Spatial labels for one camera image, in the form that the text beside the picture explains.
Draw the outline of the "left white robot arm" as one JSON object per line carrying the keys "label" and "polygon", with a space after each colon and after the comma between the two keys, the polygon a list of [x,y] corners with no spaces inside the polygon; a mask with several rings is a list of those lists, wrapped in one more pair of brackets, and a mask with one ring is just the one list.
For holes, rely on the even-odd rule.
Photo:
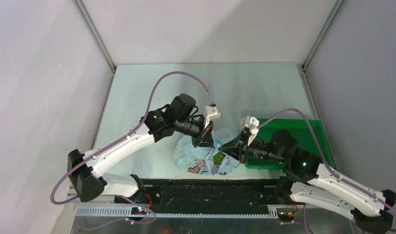
{"label": "left white robot arm", "polygon": [[138,125],[102,147],[85,153],[75,149],[68,154],[68,175],[81,202],[100,195],[121,195],[133,203],[143,201],[145,189],[140,178],[131,174],[120,176],[107,171],[134,152],[155,144],[174,132],[191,137],[193,147],[214,147],[213,121],[222,114],[216,104],[204,108],[201,115],[194,98],[187,94],[176,96],[170,104],[149,111]]}

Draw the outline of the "light blue plastic bag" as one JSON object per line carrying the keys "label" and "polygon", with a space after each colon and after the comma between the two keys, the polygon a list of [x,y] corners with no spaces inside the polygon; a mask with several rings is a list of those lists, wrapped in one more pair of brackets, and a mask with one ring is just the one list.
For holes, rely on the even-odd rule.
{"label": "light blue plastic bag", "polygon": [[230,174],[240,165],[239,161],[225,155],[222,164],[216,165],[213,156],[223,144],[234,139],[234,133],[228,128],[221,128],[212,134],[215,148],[193,147],[190,136],[183,136],[173,150],[174,166],[185,173],[197,175],[221,175]]}

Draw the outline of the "green fake grapes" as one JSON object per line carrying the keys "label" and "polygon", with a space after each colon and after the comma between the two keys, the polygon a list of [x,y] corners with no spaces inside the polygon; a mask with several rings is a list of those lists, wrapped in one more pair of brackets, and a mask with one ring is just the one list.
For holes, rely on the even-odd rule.
{"label": "green fake grapes", "polygon": [[222,162],[223,162],[223,160],[224,160],[225,157],[226,157],[226,156],[225,156],[222,152],[216,153],[216,154],[213,156],[213,162],[214,162],[214,164],[216,164],[216,165],[222,164]]}

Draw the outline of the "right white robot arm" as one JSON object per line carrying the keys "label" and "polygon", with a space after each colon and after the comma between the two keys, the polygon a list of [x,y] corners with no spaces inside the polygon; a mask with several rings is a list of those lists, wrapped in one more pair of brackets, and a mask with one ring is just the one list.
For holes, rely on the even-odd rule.
{"label": "right white robot arm", "polygon": [[335,212],[353,221],[362,230],[385,234],[392,229],[390,213],[396,201],[391,190],[377,191],[350,182],[318,156],[298,147],[287,130],[272,134],[269,142],[257,140],[248,128],[219,148],[240,162],[249,158],[284,163],[284,175],[277,180],[275,199],[310,204]]}

